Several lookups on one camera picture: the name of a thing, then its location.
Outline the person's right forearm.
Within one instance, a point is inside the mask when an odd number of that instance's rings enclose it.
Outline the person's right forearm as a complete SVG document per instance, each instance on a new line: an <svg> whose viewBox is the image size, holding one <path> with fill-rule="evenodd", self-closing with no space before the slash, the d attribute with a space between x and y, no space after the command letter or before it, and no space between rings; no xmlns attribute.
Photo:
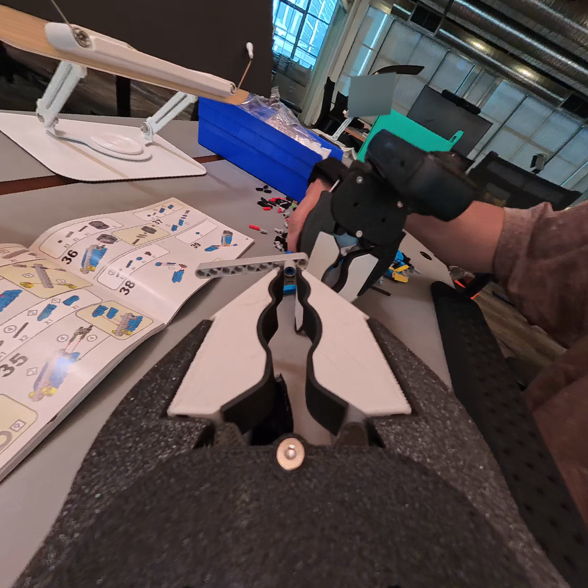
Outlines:
<svg viewBox="0 0 588 588"><path fill-rule="evenodd" d="M411 214L407 228L446 265L494 274L526 320L562 347L587 341L587 202L560 211L473 202L450 222Z"/></svg>

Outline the black perforated pad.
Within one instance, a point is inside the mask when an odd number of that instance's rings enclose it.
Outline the black perforated pad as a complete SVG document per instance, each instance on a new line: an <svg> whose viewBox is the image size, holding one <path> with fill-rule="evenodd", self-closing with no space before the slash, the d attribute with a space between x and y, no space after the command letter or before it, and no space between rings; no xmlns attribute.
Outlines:
<svg viewBox="0 0 588 588"><path fill-rule="evenodd" d="M478 305L430 286L452 388L496 459L521 517L571 587L587 587L587 529Z"/></svg>

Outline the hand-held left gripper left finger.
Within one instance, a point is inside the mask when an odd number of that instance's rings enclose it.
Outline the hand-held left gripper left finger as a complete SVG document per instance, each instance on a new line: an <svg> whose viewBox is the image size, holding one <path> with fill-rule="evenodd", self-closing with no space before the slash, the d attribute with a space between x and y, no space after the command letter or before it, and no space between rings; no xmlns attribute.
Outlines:
<svg viewBox="0 0 588 588"><path fill-rule="evenodd" d="M278 330L282 269L272 269L216 312L187 368L167 415L233 423L241 433L281 435L293 416L269 342Z"/></svg>

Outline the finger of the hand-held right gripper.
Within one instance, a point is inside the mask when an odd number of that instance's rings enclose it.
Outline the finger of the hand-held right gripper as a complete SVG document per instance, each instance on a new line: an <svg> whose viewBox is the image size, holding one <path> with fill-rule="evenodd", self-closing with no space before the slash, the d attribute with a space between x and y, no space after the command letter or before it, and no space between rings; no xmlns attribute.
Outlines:
<svg viewBox="0 0 588 588"><path fill-rule="evenodd" d="M307 264L307 272L314 277L325 277L341 260L341 248L335 236L319 231Z"/></svg>
<svg viewBox="0 0 588 588"><path fill-rule="evenodd" d="M370 276L378 261L367 251L350 251L326 271L323 283L352 303L376 280Z"/></svg>

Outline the blue plastic bin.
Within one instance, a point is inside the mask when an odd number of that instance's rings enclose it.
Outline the blue plastic bin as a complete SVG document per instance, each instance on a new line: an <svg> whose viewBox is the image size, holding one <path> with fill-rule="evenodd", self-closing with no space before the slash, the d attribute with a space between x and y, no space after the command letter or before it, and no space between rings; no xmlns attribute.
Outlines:
<svg viewBox="0 0 588 588"><path fill-rule="evenodd" d="M340 147L304 126L286 134L240 106L198 101L199 144L295 201L316 164L325 161L335 178L344 166Z"/></svg>

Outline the white laptop stand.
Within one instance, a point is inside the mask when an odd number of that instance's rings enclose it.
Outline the white laptop stand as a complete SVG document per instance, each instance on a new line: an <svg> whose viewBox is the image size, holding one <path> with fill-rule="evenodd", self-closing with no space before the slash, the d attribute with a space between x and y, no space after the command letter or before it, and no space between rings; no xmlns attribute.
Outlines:
<svg viewBox="0 0 588 588"><path fill-rule="evenodd" d="M127 43L1 5L1 40L59 61L35 115L1 114L1 132L57 175L80 182L199 176L205 168L158 133L198 98L240 105L233 82L159 59ZM177 90L140 127L63 119L61 110L88 69Z"/></svg>

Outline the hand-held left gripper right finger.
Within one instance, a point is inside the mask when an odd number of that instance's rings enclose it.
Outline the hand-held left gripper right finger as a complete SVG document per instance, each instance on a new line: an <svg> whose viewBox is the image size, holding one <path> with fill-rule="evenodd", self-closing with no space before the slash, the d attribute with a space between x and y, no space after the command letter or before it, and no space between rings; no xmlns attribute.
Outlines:
<svg viewBox="0 0 588 588"><path fill-rule="evenodd" d="M333 436L348 422L410 415L411 405L369 324L369 317L307 270L298 270L303 330L311 340L305 400Z"/></svg>

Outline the long grey building beam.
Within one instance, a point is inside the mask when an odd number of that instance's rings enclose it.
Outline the long grey building beam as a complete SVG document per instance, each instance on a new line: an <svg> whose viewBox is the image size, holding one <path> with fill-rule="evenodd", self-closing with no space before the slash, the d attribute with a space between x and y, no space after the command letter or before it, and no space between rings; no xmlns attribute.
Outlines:
<svg viewBox="0 0 588 588"><path fill-rule="evenodd" d="M297 271L298 269L303 270L307 268L308 261L309 257L304 253L272 254L253 258L239 258L234 261L213 261L200 264L195 270L195 276L200 279L209 279L254 273L267 273L273 269L281 269L283 272L285 266L295 266Z"/></svg>

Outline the teal green box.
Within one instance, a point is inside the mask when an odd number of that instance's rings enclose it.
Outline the teal green box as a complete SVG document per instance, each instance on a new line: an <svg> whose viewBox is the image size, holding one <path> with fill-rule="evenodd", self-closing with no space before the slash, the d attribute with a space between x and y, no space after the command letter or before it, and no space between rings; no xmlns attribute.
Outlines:
<svg viewBox="0 0 588 588"><path fill-rule="evenodd" d="M375 119L371 131L357 155L359 161L364 161L371 140L381 130L388 130L393 135L426 152L448 152L464 134L462 130L459 130L450 139L444 139L397 111L391 110L390 114L380 115Z"/></svg>

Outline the person's right hand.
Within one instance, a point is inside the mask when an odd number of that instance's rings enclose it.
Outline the person's right hand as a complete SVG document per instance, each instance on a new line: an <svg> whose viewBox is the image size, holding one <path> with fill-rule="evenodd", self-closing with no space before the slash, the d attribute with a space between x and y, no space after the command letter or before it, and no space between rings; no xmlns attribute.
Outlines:
<svg viewBox="0 0 588 588"><path fill-rule="evenodd" d="M332 184L326 180L316 179L308 186L305 197L290 214L288 228L288 251L298 252L298 239L309 212L319 202L322 192L328 192Z"/></svg>

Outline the clear plastic bag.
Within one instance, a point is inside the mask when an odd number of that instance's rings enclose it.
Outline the clear plastic bag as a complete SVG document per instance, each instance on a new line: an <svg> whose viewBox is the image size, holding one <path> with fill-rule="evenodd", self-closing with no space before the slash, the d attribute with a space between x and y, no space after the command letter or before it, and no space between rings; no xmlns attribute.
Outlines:
<svg viewBox="0 0 588 588"><path fill-rule="evenodd" d="M328 157L333 148L330 143L329 146L323 146L318 137L299 122L296 114L281 101L277 86L271 88L269 98L250 93L239 107L267 126L271 126L283 135L321 154L322 158Z"/></svg>

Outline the pile of small building pieces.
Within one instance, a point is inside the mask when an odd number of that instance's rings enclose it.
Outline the pile of small building pieces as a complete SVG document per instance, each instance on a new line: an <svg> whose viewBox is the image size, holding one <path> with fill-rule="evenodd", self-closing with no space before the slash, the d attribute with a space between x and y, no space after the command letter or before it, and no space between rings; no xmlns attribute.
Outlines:
<svg viewBox="0 0 588 588"><path fill-rule="evenodd" d="M270 189L268 185L256 187L255 190L259 193L259 200L257 201L257 205L262 210L273 210L283 217L283 228L273 229L275 232L273 246L281 254L291 254L292 252L288 251L289 217L290 213L293 212L298 206L298 202L294 201L290 197L264 197L263 194L272 195L272 189ZM421 272L415 268L411 259L406 254L404 254L402 251L397 251L393 261L386 268L386 271L381 276L378 276L377 280L375 280L371 286L377 286L381 288L381 286L385 283L385 280L389 280L393 283L408 283L410 274L420 275Z"/></svg>

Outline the black monitor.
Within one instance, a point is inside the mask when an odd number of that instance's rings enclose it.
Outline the black monitor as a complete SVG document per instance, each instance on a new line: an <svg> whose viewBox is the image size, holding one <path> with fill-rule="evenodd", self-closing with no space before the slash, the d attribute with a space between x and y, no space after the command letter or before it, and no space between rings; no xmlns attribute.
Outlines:
<svg viewBox="0 0 588 588"><path fill-rule="evenodd" d="M452 151L468 157L492 127L492 122L482 117L480 112L479 107L448 90L437 92L425 86L407 117L444 139L462 131L463 135Z"/></svg>

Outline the instruction booklet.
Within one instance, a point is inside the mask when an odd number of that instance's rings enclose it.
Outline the instruction booklet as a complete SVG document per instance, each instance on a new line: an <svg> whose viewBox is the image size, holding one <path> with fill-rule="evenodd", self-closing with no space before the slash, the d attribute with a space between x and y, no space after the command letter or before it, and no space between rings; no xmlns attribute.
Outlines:
<svg viewBox="0 0 588 588"><path fill-rule="evenodd" d="M253 244L175 198L1 244L1 479L171 322L206 283L201 263Z"/></svg>

